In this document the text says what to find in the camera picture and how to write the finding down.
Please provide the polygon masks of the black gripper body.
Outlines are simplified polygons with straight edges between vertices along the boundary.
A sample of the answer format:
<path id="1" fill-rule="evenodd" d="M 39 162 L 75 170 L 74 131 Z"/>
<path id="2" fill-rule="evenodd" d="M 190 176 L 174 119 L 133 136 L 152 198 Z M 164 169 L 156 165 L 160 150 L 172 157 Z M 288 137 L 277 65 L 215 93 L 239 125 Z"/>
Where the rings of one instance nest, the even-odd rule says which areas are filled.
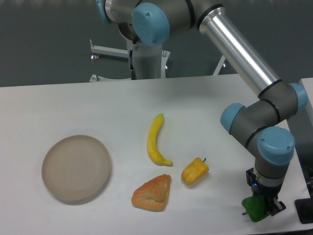
<path id="1" fill-rule="evenodd" d="M 246 171 L 246 181 L 254 195 L 278 198 L 284 177 L 271 179 L 260 174 L 255 168 Z"/>

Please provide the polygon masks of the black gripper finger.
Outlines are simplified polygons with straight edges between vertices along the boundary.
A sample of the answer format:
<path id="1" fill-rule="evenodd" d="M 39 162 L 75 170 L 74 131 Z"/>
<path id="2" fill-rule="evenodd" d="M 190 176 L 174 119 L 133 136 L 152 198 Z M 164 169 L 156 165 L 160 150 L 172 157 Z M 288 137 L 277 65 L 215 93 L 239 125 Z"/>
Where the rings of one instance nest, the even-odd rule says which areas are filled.
<path id="1" fill-rule="evenodd" d="M 266 212 L 268 215 L 274 216 L 286 209 L 285 204 L 279 201 L 278 196 L 265 197 Z"/>

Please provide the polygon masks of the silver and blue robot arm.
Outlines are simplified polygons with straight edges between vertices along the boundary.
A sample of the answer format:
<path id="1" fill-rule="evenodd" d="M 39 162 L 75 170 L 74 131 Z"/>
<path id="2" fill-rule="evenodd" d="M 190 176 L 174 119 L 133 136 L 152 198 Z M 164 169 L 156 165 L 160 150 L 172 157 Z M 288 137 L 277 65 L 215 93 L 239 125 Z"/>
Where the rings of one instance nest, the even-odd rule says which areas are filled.
<path id="1" fill-rule="evenodd" d="M 252 221 L 285 209 L 278 200 L 294 155 L 293 135 L 278 124 L 305 108 L 306 91 L 286 84 L 263 61 L 225 14 L 218 0 L 97 0 L 105 24 L 116 23 L 129 41 L 131 79 L 161 77 L 162 45 L 174 35 L 196 27 L 207 35 L 235 71 L 258 96 L 248 107 L 229 105 L 221 124 L 255 158 L 247 170 L 252 196 L 242 201 Z"/>

